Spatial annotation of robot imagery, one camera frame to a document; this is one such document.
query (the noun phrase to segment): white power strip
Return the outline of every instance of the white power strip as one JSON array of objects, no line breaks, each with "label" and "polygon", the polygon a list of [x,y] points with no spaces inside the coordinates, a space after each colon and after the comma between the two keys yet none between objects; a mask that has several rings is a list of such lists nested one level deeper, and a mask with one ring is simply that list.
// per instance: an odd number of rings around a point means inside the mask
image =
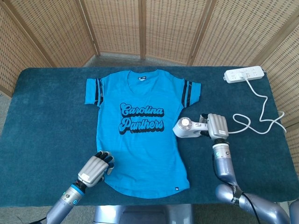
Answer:
[{"label": "white power strip", "polygon": [[253,66],[241,69],[227,70],[224,73],[223,79],[227,83],[245,82],[244,77],[248,80],[254,80],[264,77],[264,72],[261,66]]}]

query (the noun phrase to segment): woven room divider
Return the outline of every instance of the woven room divider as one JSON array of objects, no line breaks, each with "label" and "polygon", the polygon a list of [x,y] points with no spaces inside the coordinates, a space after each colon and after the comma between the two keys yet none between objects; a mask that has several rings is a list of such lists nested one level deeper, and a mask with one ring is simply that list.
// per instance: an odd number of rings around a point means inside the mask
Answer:
[{"label": "woven room divider", "polygon": [[261,65],[286,113],[299,175],[299,0],[3,0],[0,23],[0,90],[8,96],[25,68],[80,67],[101,52]]}]

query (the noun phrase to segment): shirt sleeve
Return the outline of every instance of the shirt sleeve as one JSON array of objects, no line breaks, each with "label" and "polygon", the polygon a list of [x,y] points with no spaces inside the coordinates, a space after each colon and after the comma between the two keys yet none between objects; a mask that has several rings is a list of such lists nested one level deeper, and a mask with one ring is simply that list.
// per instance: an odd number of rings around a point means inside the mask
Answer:
[{"label": "shirt sleeve", "polygon": [[100,106],[103,102],[103,88],[100,79],[88,78],[86,81],[85,104]]},{"label": "shirt sleeve", "polygon": [[176,79],[178,95],[181,96],[181,103],[184,108],[199,101],[201,84],[185,79]]}]

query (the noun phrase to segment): black cable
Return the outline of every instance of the black cable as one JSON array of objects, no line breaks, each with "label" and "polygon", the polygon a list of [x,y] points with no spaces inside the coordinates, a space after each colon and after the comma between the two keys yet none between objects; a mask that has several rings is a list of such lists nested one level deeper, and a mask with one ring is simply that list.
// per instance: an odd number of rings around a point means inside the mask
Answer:
[{"label": "black cable", "polygon": [[[214,159],[215,159],[215,155],[212,154],[213,171],[214,171],[215,176],[216,176],[217,179],[220,180],[222,183],[225,183],[225,184],[227,184],[227,185],[229,185],[229,186],[232,186],[230,183],[228,183],[228,182],[226,182],[226,181],[224,181],[224,180],[222,180],[222,179],[219,178],[219,176],[218,176],[217,173],[216,173]],[[253,210],[253,212],[254,212],[254,214],[255,214],[255,216],[256,216],[256,219],[257,219],[258,224],[261,224],[260,219],[259,219],[259,217],[258,217],[258,215],[257,215],[256,209],[254,208],[253,203],[251,202],[251,200],[247,197],[247,195],[246,195],[244,192],[242,192],[242,195],[249,201],[249,203],[250,203],[250,205],[251,205],[251,207],[252,207],[252,210]]]},{"label": "black cable", "polygon": [[28,223],[28,224],[40,224],[41,221],[45,220],[47,217],[45,218],[42,218],[41,220],[38,220],[38,221],[35,221],[35,222],[31,222],[31,223]]},{"label": "black cable", "polygon": [[256,219],[257,219],[258,224],[261,224],[260,219],[259,219],[259,217],[258,217],[258,215],[257,215],[256,209],[255,209],[254,206],[253,206],[253,203],[251,202],[251,200],[247,197],[247,195],[246,195],[244,192],[242,192],[242,195],[244,195],[244,197],[247,198],[247,200],[249,201],[249,203],[250,203],[250,205],[251,205],[251,207],[252,207],[252,209],[253,209],[253,211],[254,211],[254,214],[255,214],[255,216],[256,216]]}]

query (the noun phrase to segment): white cable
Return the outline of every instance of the white cable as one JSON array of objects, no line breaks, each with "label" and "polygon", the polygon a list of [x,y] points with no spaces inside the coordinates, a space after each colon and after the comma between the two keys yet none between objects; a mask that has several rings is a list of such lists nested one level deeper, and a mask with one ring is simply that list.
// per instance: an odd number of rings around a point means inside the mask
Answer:
[{"label": "white cable", "polygon": [[[285,112],[283,112],[283,111],[279,111],[279,112],[281,113],[281,115],[280,115],[278,118],[276,118],[275,120],[272,120],[272,119],[264,119],[264,120],[262,120],[263,113],[264,113],[264,110],[265,110],[265,105],[266,105],[266,102],[267,102],[267,100],[268,100],[268,97],[267,97],[267,96],[262,96],[262,95],[257,94],[257,93],[254,91],[254,89],[252,88],[252,86],[251,86],[251,84],[249,83],[249,81],[248,81],[247,78],[245,78],[245,81],[248,83],[248,85],[249,85],[251,91],[252,91],[256,96],[261,97],[261,98],[265,98],[265,101],[264,101],[264,103],[263,103],[262,113],[261,113],[261,116],[260,116],[259,121],[260,121],[260,122],[271,121],[271,124],[269,125],[269,128],[268,128],[267,131],[265,131],[265,132],[258,132],[258,131],[255,130],[254,128],[250,127],[251,120],[250,120],[249,117],[247,117],[247,116],[245,116],[245,115],[243,115],[243,114],[235,113],[235,114],[233,115],[233,120],[234,120],[235,122],[241,124],[241,125],[244,125],[245,127],[244,127],[243,129],[239,130],[239,131],[228,132],[228,133],[229,133],[229,134],[237,134],[237,133],[243,132],[243,131],[245,131],[246,129],[250,128],[252,131],[254,131],[254,132],[258,133],[258,134],[266,134],[266,133],[268,133],[268,132],[270,131],[270,129],[272,128],[272,125],[273,125],[274,123],[277,124],[277,125],[279,125],[279,126],[281,126],[282,129],[284,130],[284,132],[286,133],[286,129],[285,129],[285,127],[283,127],[282,124],[280,124],[280,123],[277,122],[279,119],[283,118],[283,116],[285,115]],[[248,124],[245,124],[245,123],[242,123],[242,122],[236,120],[236,119],[235,119],[235,116],[240,116],[240,117],[244,117],[244,118],[246,118],[246,119],[248,120]]]}]

